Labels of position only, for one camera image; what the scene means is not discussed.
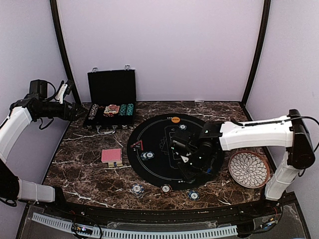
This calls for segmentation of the blue green chip stack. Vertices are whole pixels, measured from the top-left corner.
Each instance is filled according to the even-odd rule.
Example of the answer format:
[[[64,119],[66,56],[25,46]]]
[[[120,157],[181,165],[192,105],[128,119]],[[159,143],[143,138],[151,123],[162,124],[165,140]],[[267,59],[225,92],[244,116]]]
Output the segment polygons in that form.
[[[200,199],[200,194],[195,190],[189,190],[187,192],[188,198],[192,201],[197,201]]]

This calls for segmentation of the red white chip stack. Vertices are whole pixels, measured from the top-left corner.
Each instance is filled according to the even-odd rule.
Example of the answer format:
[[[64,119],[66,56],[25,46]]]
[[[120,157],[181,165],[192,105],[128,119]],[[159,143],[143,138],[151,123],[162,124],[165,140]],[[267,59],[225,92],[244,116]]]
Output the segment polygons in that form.
[[[163,197],[169,197],[171,195],[172,188],[169,184],[162,185],[160,189]]]

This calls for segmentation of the orange big blind button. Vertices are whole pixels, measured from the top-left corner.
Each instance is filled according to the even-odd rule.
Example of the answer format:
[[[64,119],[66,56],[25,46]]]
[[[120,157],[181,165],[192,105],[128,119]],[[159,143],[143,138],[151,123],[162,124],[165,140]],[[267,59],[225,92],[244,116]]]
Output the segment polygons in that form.
[[[172,121],[173,123],[179,123],[179,122],[180,122],[180,118],[179,118],[179,117],[172,117],[172,118],[171,118],[171,121]]]

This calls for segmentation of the red triangle dealer marker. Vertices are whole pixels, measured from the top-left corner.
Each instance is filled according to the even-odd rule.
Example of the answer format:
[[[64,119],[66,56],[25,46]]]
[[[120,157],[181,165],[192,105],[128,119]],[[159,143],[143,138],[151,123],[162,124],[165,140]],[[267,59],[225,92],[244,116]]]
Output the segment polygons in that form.
[[[131,148],[135,148],[135,149],[143,151],[144,150],[143,141],[139,140],[139,141],[135,142],[134,144],[131,145]]]

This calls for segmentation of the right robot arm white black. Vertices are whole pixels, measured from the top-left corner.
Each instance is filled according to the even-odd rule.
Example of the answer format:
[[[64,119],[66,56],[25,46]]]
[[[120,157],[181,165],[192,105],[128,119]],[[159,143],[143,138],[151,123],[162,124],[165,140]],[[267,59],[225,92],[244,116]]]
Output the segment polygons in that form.
[[[213,163],[221,161],[225,151],[246,147],[285,147],[280,166],[266,184],[265,197],[254,206],[257,215],[265,216],[273,209],[273,201],[281,198],[296,176],[315,162],[317,148],[313,147],[305,119],[306,116],[292,109],[288,115],[275,119],[207,122],[196,133],[180,127],[169,145],[182,158],[178,167],[185,181],[193,181],[200,174],[211,175]]]

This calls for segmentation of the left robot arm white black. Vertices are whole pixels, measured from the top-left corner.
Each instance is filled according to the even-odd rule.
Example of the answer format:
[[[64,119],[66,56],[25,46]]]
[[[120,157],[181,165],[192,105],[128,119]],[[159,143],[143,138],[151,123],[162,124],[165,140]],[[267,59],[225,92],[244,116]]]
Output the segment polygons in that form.
[[[64,202],[63,191],[59,187],[28,182],[15,176],[7,166],[7,158],[23,131],[37,120],[60,118],[75,121],[86,113],[77,103],[65,101],[74,82],[61,82],[51,97],[47,95],[46,80],[30,82],[29,93],[11,104],[9,114],[0,126],[0,200],[15,207],[17,200],[51,203],[50,207],[59,217],[70,213],[70,205]]]

